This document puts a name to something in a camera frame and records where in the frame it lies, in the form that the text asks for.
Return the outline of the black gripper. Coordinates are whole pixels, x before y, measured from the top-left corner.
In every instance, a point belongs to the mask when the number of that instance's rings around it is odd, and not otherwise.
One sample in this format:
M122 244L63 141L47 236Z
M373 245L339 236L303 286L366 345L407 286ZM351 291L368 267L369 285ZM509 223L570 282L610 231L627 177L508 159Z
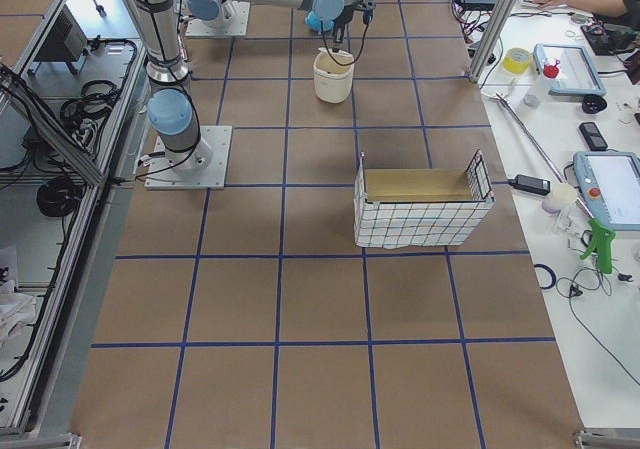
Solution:
M330 46L333 53L338 53L342 49L345 28L352 21L355 10L355 4L345 5L339 16L333 21L332 42Z

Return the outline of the person forearm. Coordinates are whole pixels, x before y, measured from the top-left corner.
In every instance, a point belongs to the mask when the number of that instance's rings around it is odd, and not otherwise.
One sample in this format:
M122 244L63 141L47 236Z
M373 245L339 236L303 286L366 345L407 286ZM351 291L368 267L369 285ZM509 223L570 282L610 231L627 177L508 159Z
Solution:
M609 17L631 15L638 8L633 0L561 0L570 7Z

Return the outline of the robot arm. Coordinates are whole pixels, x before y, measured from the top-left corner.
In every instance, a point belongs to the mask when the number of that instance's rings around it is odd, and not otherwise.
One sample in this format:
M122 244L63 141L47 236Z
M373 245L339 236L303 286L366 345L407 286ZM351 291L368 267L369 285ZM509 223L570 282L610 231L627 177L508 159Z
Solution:
M189 69L181 49L179 0L123 0L147 52L146 74L151 96L147 118L164 145L164 166L159 175L187 188L207 185L214 169L215 148L202 126L192 100ZM344 31L365 0L186 0L201 3L203 10L223 2L238 1L312 11L321 22L333 21L333 47L340 49Z
M236 16L233 4L227 0L188 0L187 7L195 19L213 28L230 25Z

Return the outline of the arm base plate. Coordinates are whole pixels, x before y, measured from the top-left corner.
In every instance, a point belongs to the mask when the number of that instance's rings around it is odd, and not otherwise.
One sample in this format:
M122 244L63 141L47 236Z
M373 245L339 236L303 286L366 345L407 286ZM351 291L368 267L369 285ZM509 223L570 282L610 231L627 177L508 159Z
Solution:
M233 128L206 125L200 128L201 140L195 150L178 154L166 151L159 136L154 151L164 152L150 161L150 176L144 186L149 190L223 189Z
M244 37L247 33L250 4L232 0L188 0L186 36L219 39Z

